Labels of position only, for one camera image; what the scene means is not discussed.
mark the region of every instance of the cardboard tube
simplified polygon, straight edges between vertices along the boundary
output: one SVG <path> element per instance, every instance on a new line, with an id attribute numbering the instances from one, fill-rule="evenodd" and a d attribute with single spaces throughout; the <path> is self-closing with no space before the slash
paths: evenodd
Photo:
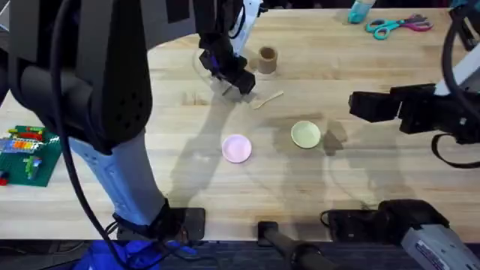
<path id="1" fill-rule="evenodd" d="M 270 74 L 277 69 L 277 50 L 273 47 L 264 46 L 259 51 L 258 71 L 261 74 Z"/>

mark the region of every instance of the small pink bowl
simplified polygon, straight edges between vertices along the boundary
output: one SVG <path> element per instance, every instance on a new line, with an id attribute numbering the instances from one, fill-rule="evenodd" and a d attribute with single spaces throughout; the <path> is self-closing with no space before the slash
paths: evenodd
<path id="1" fill-rule="evenodd" d="M 228 136 L 222 144 L 222 155 L 231 163 L 242 163 L 252 154 L 252 144 L 247 137 L 234 134 Z"/>

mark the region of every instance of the wooden table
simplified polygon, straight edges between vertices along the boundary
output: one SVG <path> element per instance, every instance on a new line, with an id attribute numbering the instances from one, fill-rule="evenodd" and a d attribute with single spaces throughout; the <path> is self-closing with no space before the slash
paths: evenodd
<path id="1" fill-rule="evenodd" d="M 407 136 L 399 121 L 368 124 L 349 114 L 353 91 L 387 92 L 392 86 L 436 83 L 440 52 L 450 22 L 447 10 L 373 10 L 370 18 L 429 17 L 426 33 L 395 30 L 374 40 L 363 25 L 347 25 L 347 10 L 273 10 L 258 20 L 245 50 L 255 69 L 264 45 L 280 53 L 276 73 L 257 74 L 254 91 L 279 97 L 260 109 L 232 103 L 211 90 L 189 36 L 148 53 L 154 108 L 146 145 L 158 187 L 173 206 L 207 209 L 207 239 L 253 239 L 257 221 L 278 221 L 301 239 L 328 239 L 319 222 L 326 209 L 375 207 L 387 199 L 427 200 L 466 242 L 480 241 L 478 170 L 452 169 L 431 153 L 433 133 Z M 455 61 L 464 54 L 457 43 Z M 0 129 L 38 125 L 33 113 L 9 95 Z M 296 147 L 290 128 L 310 120 L 322 145 Z M 221 157 L 221 142 L 244 134 L 253 156 L 235 165 Z M 478 146 L 441 143 L 453 161 L 480 159 Z M 107 225 L 113 207 L 85 163 L 76 157 L 86 196 Z M 98 239 L 74 196 L 63 160 L 47 188 L 0 188 L 0 238 Z"/>

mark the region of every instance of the light green bowl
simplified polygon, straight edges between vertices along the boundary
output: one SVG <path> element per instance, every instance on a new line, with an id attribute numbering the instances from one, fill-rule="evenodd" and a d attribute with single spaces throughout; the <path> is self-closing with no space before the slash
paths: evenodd
<path id="1" fill-rule="evenodd" d="M 303 149 L 317 146 L 320 139 L 322 139 L 320 129 L 310 121 L 299 121 L 292 127 L 292 140 Z"/>

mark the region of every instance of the black cable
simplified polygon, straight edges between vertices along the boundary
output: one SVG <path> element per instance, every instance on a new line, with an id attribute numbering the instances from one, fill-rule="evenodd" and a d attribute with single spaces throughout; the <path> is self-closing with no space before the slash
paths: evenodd
<path id="1" fill-rule="evenodd" d="M 232 37 L 230 35 L 228 36 L 230 39 L 236 39 L 240 35 L 240 32 L 242 32 L 243 25 L 247 19 L 247 10 L 245 9 L 245 4 L 242 4 L 242 8 L 243 14 L 241 15 L 240 25 L 238 26 L 237 32 Z"/>
<path id="2" fill-rule="evenodd" d="M 330 228 L 330 224 L 326 223 L 325 220 L 323 219 L 323 217 L 325 217 L 325 215 L 328 215 L 330 212 L 330 210 L 325 210 L 323 212 L 320 213 L 320 222 L 323 224 L 323 226 L 325 226 L 326 228 Z"/>
<path id="3" fill-rule="evenodd" d="M 107 232 L 101 226 L 100 221 L 98 221 L 95 213 L 90 208 L 89 202 L 87 201 L 85 194 L 83 193 L 82 186 L 78 179 L 77 170 L 75 169 L 74 159 L 72 158 L 72 153 L 70 149 L 70 144 L 68 142 L 68 135 L 65 131 L 64 126 L 64 113 L 62 110 L 62 78 L 61 78 L 61 69 L 62 69 L 62 34 L 64 31 L 65 20 L 67 19 L 68 11 L 72 5 L 72 0 L 64 0 L 60 4 L 58 9 L 57 16 L 55 18 L 55 23 L 53 26 L 52 33 L 52 44 L 50 48 L 50 75 L 52 77 L 52 93 L 53 93 L 53 108 L 55 111 L 55 124 L 58 131 L 58 136 L 60 138 L 61 152 L 65 160 L 65 166 L 67 167 L 68 175 L 70 177 L 70 182 L 75 191 L 75 195 L 79 200 L 80 205 L 82 206 L 83 211 L 87 215 L 91 224 L 98 231 L 102 239 L 105 241 L 110 252 L 112 253 L 115 261 L 123 268 L 128 270 L 146 270 L 150 269 L 153 266 L 156 266 L 161 260 L 160 258 L 157 262 L 152 263 L 143 268 L 131 268 L 127 265 L 117 253 L 112 240 L 107 235 Z"/>
<path id="4" fill-rule="evenodd" d="M 111 235 L 118 228 L 119 228 L 119 223 L 117 221 L 113 221 L 105 228 L 105 232 L 107 235 Z"/>
<path id="5" fill-rule="evenodd" d="M 475 7 L 476 1 L 477 0 L 469 0 L 466 7 L 460 11 L 458 16 L 454 16 L 452 18 L 450 28 L 448 29 L 447 35 L 445 37 L 445 42 L 443 43 L 442 73 L 448 90 L 451 92 L 457 102 L 478 122 L 480 122 L 480 112 L 475 109 L 471 102 L 467 100 L 464 95 L 464 90 L 455 81 L 455 75 L 453 74 L 452 67 L 452 50 L 455 35 L 457 34 L 461 26 L 461 22 L 465 19 L 467 14 Z"/>
<path id="6" fill-rule="evenodd" d="M 448 161 L 445 158 L 443 158 L 438 151 L 438 142 L 440 141 L 440 138 L 442 138 L 444 136 L 452 136 L 452 135 L 448 134 L 448 133 L 437 134 L 432 139 L 432 143 L 431 143 L 432 152 L 437 158 L 439 158 L 441 161 L 443 161 L 446 164 L 448 164 L 448 165 L 450 165 L 454 168 L 457 168 L 457 169 L 480 168 L 480 161 L 476 161 L 476 162 L 472 162 L 472 163 L 455 163 L 455 162 L 451 162 L 451 161 Z"/>

